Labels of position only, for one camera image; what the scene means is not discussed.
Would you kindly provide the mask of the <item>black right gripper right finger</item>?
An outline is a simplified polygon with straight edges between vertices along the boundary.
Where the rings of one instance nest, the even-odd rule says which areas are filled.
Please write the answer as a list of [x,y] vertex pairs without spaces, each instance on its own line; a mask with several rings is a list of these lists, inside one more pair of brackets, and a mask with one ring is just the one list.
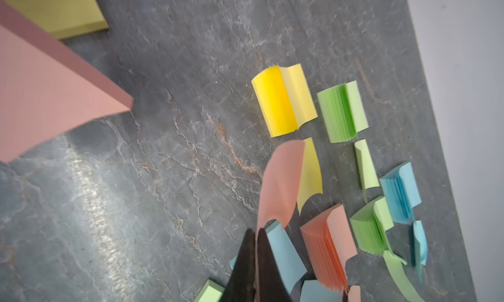
[[264,228],[257,231],[256,242],[256,301],[292,301],[275,261]]

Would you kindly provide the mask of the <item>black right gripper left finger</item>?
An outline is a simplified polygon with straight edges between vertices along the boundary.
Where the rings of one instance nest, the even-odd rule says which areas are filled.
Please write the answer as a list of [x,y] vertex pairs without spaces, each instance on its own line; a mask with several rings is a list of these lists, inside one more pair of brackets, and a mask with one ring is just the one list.
[[248,229],[240,246],[230,280],[225,288],[220,302],[224,301],[254,301],[255,299],[255,232]]

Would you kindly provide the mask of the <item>light blue memo pad front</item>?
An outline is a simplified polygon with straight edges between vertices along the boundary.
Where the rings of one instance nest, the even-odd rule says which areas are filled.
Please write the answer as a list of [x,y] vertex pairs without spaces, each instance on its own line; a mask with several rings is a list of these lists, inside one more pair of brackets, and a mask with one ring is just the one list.
[[[283,284],[288,294],[290,294],[294,285],[305,275],[307,269],[280,222],[274,221],[265,228],[265,231]],[[254,288],[256,293],[256,272]]]

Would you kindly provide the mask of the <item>light blue memo pad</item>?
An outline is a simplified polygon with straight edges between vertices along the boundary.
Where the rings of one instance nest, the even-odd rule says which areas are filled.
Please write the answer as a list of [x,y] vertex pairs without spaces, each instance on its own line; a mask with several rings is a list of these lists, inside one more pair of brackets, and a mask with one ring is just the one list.
[[[288,294],[290,294],[294,285],[305,275],[307,269],[280,222],[274,221],[265,228],[265,231],[283,284]],[[254,288],[256,293],[256,272]]]
[[405,225],[415,221],[413,209],[422,202],[412,163],[404,162],[379,179],[392,220]]

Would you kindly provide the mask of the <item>torn light blue page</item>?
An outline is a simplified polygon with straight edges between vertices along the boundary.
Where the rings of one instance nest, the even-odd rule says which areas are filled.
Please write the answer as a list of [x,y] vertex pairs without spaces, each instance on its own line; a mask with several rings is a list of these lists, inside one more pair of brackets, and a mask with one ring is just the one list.
[[342,302],[343,295],[323,286],[318,280],[306,280],[301,289],[300,302]]
[[413,240],[416,274],[419,282],[423,283],[423,267],[427,264],[428,245],[423,223],[420,220],[413,223]]

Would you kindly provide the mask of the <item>salmon memo pad front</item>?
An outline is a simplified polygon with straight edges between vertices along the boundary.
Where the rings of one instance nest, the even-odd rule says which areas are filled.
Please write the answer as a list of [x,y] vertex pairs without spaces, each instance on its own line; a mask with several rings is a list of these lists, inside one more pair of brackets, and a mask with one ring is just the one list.
[[323,211],[301,227],[315,277],[332,291],[349,291],[346,262],[357,255],[344,205]]

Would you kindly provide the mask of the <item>torn yellow page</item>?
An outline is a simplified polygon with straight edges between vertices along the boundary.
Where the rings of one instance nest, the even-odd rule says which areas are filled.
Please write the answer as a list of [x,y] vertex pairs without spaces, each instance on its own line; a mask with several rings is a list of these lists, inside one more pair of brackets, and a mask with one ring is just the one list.
[[302,212],[303,206],[311,196],[323,192],[322,173],[314,141],[310,137],[304,140],[304,144],[303,167],[297,197],[297,209],[299,214]]

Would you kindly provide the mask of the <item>light green memo pad small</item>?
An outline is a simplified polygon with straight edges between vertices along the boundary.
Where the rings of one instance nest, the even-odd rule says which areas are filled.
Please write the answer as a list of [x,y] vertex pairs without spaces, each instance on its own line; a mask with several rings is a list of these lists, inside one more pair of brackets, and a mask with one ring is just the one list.
[[405,259],[393,253],[388,241],[387,231],[395,224],[384,196],[366,204],[349,221],[358,247],[362,251],[375,256],[381,256],[384,251],[389,251],[401,263],[408,264]]

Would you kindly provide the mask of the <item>torn salmon page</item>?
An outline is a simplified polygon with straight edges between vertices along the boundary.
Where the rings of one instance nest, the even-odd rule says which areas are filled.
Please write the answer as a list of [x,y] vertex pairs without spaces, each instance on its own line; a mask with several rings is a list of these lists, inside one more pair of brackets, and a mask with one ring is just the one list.
[[297,204],[305,142],[290,140],[272,154],[262,179],[257,230],[269,221],[289,225]]
[[348,302],[361,302],[361,287],[358,285],[351,286],[346,296]]

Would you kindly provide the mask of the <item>torn light green page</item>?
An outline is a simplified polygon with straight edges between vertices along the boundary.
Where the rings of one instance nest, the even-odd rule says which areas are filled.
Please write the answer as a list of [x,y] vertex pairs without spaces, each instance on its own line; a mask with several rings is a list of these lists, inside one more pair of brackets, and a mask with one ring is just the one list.
[[359,170],[361,187],[364,190],[380,187],[379,179],[377,178],[377,173],[375,171],[366,139],[355,142],[354,148],[356,152],[356,161]]
[[424,302],[425,300],[418,294],[404,272],[403,265],[405,265],[406,262],[401,257],[388,250],[383,252],[383,259],[385,260],[385,264],[387,265],[392,279],[405,299],[407,301]]

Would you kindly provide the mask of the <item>yellow memo pad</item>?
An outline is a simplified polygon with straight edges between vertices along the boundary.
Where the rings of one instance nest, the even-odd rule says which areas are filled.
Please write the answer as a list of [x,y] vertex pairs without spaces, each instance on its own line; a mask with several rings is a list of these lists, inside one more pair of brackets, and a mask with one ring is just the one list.
[[251,83],[272,138],[292,133],[318,117],[300,64],[272,66]]
[[97,0],[4,0],[56,39],[108,29]]

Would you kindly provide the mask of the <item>light green memo pad front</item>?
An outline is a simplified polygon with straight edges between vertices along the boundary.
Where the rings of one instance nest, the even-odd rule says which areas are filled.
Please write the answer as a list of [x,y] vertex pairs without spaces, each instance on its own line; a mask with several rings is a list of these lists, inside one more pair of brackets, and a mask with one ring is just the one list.
[[330,143],[344,143],[369,127],[357,81],[317,94]]

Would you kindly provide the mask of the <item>red memo pad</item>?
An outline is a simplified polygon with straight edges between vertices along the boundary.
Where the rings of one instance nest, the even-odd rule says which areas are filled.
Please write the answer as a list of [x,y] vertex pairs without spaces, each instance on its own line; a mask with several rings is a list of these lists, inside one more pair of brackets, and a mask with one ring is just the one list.
[[1,2],[2,162],[132,105],[130,94]]

